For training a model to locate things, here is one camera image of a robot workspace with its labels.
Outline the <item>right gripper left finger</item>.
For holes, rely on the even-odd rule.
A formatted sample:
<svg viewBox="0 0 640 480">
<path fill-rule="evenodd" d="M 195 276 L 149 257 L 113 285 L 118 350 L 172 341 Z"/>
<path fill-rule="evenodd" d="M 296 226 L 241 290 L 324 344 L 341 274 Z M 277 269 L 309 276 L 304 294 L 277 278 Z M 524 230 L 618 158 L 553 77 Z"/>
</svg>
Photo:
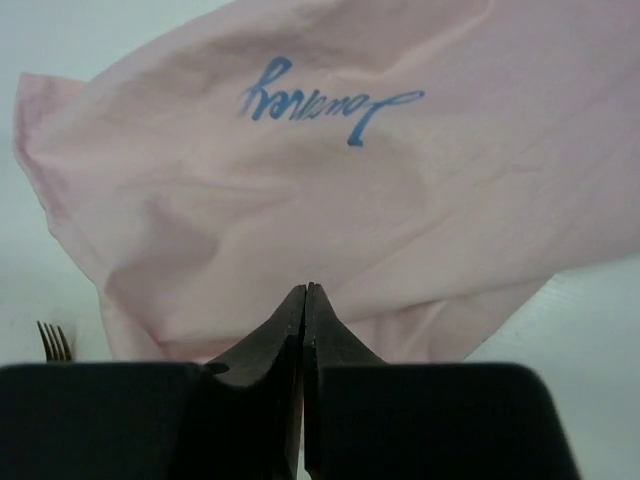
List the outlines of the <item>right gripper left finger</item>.
<svg viewBox="0 0 640 480">
<path fill-rule="evenodd" d="M 205 364 L 46 363 L 1 371 L 5 479 L 291 479 L 306 290 Z"/>
</svg>

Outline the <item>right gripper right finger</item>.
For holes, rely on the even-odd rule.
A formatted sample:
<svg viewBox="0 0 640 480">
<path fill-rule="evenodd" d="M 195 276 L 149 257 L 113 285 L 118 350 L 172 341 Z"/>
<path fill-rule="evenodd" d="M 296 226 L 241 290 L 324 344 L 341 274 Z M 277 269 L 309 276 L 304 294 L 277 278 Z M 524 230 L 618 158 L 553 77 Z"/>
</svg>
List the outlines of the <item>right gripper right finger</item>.
<svg viewBox="0 0 640 480">
<path fill-rule="evenodd" d="M 337 317 L 304 307 L 304 464 L 314 479 L 575 479 L 540 377 L 513 363 L 389 364 Z"/>
</svg>

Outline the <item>pink cloth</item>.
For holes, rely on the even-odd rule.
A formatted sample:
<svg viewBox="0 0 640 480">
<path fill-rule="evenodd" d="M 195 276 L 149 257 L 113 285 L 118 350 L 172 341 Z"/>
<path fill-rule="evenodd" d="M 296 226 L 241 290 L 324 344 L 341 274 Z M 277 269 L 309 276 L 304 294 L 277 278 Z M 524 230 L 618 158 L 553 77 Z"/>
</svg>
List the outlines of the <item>pink cloth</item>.
<svg viewBox="0 0 640 480">
<path fill-rule="evenodd" d="M 235 1 L 21 75 L 14 145 L 118 360 L 211 358 L 307 282 L 379 355 L 458 360 L 638 251 L 639 5 Z"/>
</svg>

